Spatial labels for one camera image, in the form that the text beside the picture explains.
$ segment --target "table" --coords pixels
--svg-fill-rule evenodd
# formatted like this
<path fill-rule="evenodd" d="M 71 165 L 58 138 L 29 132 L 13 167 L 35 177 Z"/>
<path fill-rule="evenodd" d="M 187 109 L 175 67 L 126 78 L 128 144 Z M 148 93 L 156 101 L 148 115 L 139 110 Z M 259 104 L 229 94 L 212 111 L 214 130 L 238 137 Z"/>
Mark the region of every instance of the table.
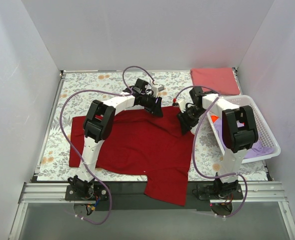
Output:
<path fill-rule="evenodd" d="M 192 85 L 190 71 L 155 71 L 151 74 L 157 84 L 165 86 L 165 90 L 160 92 L 163 107 L 172 105 L 173 98 L 180 89 Z M 129 85 L 133 85 L 137 78 L 149 81 L 149 77 L 144 72 L 129 71 L 125 74 L 125 79 Z M 125 89 L 122 73 L 71 72 L 66 74 L 55 106 L 54 117 L 50 122 L 50 131 L 46 137 L 46 145 L 37 175 L 38 181 L 67 181 L 69 177 L 76 174 L 77 168 L 69 167 L 70 145 L 60 130 L 59 116 L 66 99 L 71 94 L 84 89 L 121 93 Z M 93 100 L 104 101 L 112 97 L 107 94 L 86 92 L 72 98 L 63 114 L 63 127 L 66 133 L 68 135 L 71 133 L 72 118 L 85 116 Z M 180 97 L 189 100 L 189 90 L 184 91 Z M 195 151 L 198 169 L 207 176 L 214 176 L 220 169 L 223 156 L 207 120 L 204 121 L 198 133 Z M 242 164 L 240 172 L 248 181 L 268 180 L 262 161 Z M 102 168 L 97 168 L 95 175 L 102 181 L 147 181 L 145 175 L 118 174 Z M 208 179 L 198 175 L 192 162 L 188 172 L 188 180 L 208 181 Z"/>

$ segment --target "purple cloth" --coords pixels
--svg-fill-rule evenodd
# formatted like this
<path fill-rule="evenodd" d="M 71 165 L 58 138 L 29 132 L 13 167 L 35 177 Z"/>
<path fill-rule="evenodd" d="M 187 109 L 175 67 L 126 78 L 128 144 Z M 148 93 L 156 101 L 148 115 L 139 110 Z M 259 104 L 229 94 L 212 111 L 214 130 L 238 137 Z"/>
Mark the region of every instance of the purple cloth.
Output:
<path fill-rule="evenodd" d="M 242 127 L 243 124 L 237 122 L 237 126 L 238 127 Z M 219 136 L 219 140 L 222 143 L 222 146 L 224 148 L 224 150 L 227 148 L 224 145 L 223 139 L 222 139 L 222 120 L 221 118 L 218 118 L 215 122 L 214 122 L 214 127 L 215 130 Z M 273 153 L 273 148 L 268 147 L 268 146 L 262 146 L 262 142 L 260 140 L 258 140 L 256 143 L 253 144 L 252 148 L 249 149 L 247 151 L 247 154 L 245 155 L 245 159 L 251 159 L 251 158 L 255 158 L 255 157 L 260 157 L 260 156 L 264 156 L 267 154 L 271 154 Z"/>

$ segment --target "floral tablecloth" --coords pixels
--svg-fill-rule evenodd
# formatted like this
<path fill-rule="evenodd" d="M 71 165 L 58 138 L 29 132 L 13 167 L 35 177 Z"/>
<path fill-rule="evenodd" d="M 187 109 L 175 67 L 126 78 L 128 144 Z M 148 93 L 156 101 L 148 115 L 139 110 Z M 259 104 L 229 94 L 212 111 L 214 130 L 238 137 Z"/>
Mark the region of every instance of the floral tablecloth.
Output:
<path fill-rule="evenodd" d="M 171 106 L 174 96 L 184 87 L 192 85 L 189 71 L 152 72 L 155 82 L 165 86 L 160 92 L 162 106 Z M 129 85 L 133 85 L 137 78 L 149 80 L 149 77 L 139 71 L 132 71 L 125 74 Z M 59 126 L 59 115 L 66 99 L 73 93 L 84 89 L 96 89 L 112 93 L 121 93 L 125 89 L 121 72 L 96 72 L 96 73 L 67 73 L 64 79 L 59 100 L 55 109 L 54 118 L 51 123 L 50 132 L 47 138 L 44 154 L 38 173 L 38 181 L 66 181 L 73 177 L 77 168 L 69 167 L 70 145 L 65 140 Z M 189 91 L 184 91 L 181 98 L 190 99 Z M 112 98 L 111 95 L 86 92 L 81 93 L 67 104 L 63 114 L 63 126 L 68 135 L 71 133 L 72 118 L 85 116 L 91 102 L 95 99 L 103 101 Z M 213 176 L 220 169 L 220 162 L 223 159 L 216 138 L 206 120 L 202 124 L 196 142 L 196 161 L 200 171 L 205 175 Z M 245 163 L 240 172 L 249 181 L 266 181 L 267 175 L 261 161 Z M 95 170 L 95 175 L 102 181 L 147 181 L 145 175 L 124 175 L 107 171 L 102 168 Z M 205 181 L 195 171 L 191 162 L 188 173 L 189 181 Z"/>

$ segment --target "plastic basket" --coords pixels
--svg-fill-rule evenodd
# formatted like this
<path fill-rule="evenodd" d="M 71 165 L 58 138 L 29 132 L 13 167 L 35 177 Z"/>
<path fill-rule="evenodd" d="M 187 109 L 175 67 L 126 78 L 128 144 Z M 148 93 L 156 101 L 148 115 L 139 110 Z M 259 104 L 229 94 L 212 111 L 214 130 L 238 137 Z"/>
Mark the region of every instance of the plastic basket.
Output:
<path fill-rule="evenodd" d="M 251 162 L 261 161 L 261 160 L 270 159 L 272 157 L 278 156 L 281 153 L 281 148 L 280 148 L 276 138 L 274 137 L 271 129 L 269 128 L 269 125 L 265 121 L 264 117 L 262 116 L 262 113 L 258 109 L 258 106 L 255 104 L 253 99 L 247 95 L 226 96 L 226 97 L 224 97 L 224 99 L 228 100 L 229 102 L 231 102 L 233 104 L 239 105 L 239 106 L 249 105 L 253 108 L 256 127 L 257 127 L 257 131 L 259 132 L 259 140 L 262 142 L 263 146 L 270 147 L 273 149 L 273 153 L 271 153 L 271 154 L 267 154 L 264 156 L 257 156 L 257 157 L 253 157 L 253 158 L 247 158 L 247 159 L 244 159 L 242 163 L 243 164 L 251 163 Z M 222 146 L 219 135 L 214 127 L 213 121 L 211 119 L 211 115 L 213 115 L 213 113 L 211 113 L 211 111 L 209 111 L 207 113 L 207 118 L 208 118 L 208 121 L 212 127 L 212 130 L 214 132 L 214 135 L 215 135 L 215 138 L 216 138 L 217 143 L 219 145 L 219 148 L 221 149 L 221 152 L 224 155 L 225 150 Z"/>

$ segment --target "folded red cloth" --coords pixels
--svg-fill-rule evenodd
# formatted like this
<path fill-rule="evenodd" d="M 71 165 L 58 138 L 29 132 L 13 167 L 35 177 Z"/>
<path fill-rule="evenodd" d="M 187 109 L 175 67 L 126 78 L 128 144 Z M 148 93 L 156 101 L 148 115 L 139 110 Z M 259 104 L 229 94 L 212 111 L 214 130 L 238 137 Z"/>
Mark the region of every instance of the folded red cloth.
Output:
<path fill-rule="evenodd" d="M 191 78 L 193 85 L 203 85 L 223 95 L 240 94 L 239 86 L 230 67 L 192 68 Z"/>
<path fill-rule="evenodd" d="M 194 135 L 181 134 L 179 108 L 163 107 L 163 117 L 140 110 L 126 110 L 114 118 L 110 136 L 103 143 L 96 167 L 118 174 L 147 175 L 145 194 L 184 206 Z M 72 120 L 71 141 L 82 153 L 85 116 Z M 80 158 L 70 149 L 70 167 Z"/>

